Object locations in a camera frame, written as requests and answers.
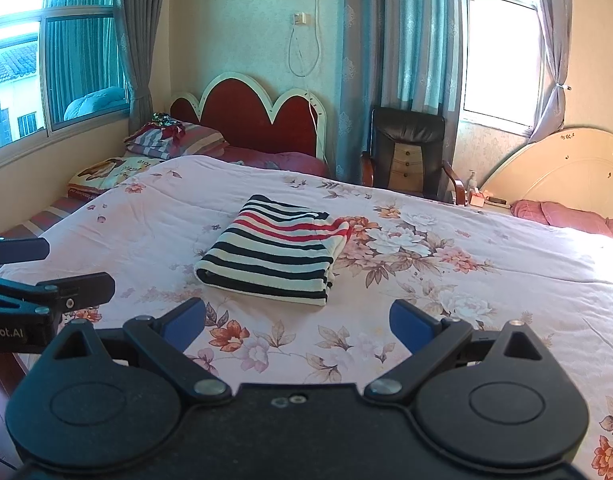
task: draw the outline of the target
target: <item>wooden armrest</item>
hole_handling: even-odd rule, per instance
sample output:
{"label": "wooden armrest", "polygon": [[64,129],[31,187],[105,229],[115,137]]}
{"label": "wooden armrest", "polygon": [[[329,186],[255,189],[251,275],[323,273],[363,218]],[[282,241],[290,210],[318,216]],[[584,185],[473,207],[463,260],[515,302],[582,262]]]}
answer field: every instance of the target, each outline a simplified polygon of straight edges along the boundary
{"label": "wooden armrest", "polygon": [[373,175],[375,174],[375,162],[368,154],[362,152],[362,186],[373,187]]}
{"label": "wooden armrest", "polygon": [[464,184],[457,176],[457,173],[453,171],[453,168],[448,160],[442,161],[442,169],[446,173],[446,176],[451,179],[453,186],[455,186],[455,202],[457,205],[466,205],[466,192],[464,190]]}

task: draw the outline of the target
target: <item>chair backrest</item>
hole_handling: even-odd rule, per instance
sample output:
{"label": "chair backrest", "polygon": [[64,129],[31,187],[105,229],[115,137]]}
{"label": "chair backrest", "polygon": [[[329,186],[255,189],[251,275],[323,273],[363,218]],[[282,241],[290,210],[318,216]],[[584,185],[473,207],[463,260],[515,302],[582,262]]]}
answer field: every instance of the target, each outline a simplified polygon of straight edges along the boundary
{"label": "chair backrest", "polygon": [[376,107],[371,117],[375,187],[437,195],[445,121],[437,115]]}

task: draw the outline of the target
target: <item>curved headboard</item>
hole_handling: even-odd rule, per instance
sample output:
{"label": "curved headboard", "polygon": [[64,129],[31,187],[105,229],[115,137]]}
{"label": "curved headboard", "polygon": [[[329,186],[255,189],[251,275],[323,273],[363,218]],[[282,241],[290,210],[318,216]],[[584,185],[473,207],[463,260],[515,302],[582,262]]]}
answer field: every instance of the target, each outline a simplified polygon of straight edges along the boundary
{"label": "curved headboard", "polygon": [[560,202],[613,218],[613,134],[569,128],[528,144],[481,187],[493,196]]}
{"label": "curved headboard", "polygon": [[211,81],[200,101],[188,92],[174,95],[171,116],[218,130],[239,148],[324,157],[324,106],[299,88],[285,92],[273,104],[255,79],[225,72]]}

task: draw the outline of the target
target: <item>black cable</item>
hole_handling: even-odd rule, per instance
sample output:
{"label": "black cable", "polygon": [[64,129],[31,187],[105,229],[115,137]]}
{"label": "black cable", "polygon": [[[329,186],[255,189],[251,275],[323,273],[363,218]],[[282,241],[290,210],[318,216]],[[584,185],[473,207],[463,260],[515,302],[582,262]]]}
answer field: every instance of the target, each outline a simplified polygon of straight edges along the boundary
{"label": "black cable", "polygon": [[10,467],[11,469],[13,469],[14,471],[17,471],[18,469],[16,468],[16,466],[9,464],[5,459],[0,458],[0,463],[4,464],[7,467]]}

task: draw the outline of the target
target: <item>blue gripper pad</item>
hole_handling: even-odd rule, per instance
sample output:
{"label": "blue gripper pad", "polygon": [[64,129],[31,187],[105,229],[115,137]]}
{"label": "blue gripper pad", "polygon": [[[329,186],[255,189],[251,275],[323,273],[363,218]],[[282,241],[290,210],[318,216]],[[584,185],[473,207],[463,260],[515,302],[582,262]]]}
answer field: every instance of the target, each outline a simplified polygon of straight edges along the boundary
{"label": "blue gripper pad", "polygon": [[194,298],[171,310],[160,318],[161,336],[179,352],[184,352],[204,330],[206,306],[204,301]]}
{"label": "blue gripper pad", "polygon": [[442,323],[405,300],[396,300],[389,313],[391,332],[412,354],[442,332]]}

